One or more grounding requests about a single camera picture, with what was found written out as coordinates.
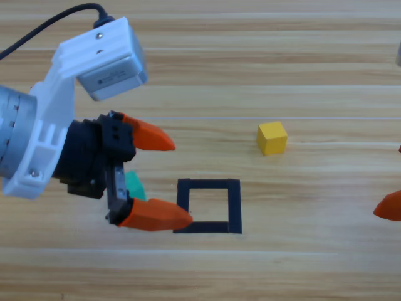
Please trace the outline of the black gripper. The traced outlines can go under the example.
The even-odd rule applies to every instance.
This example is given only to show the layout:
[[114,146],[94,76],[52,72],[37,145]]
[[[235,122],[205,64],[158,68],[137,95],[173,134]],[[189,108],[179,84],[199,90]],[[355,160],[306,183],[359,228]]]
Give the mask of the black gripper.
[[174,151],[174,141],[156,125],[110,111],[95,120],[74,120],[52,175],[70,194],[100,199],[107,192],[108,220],[144,231],[180,230],[192,216],[175,203],[130,198],[123,164],[143,151]]

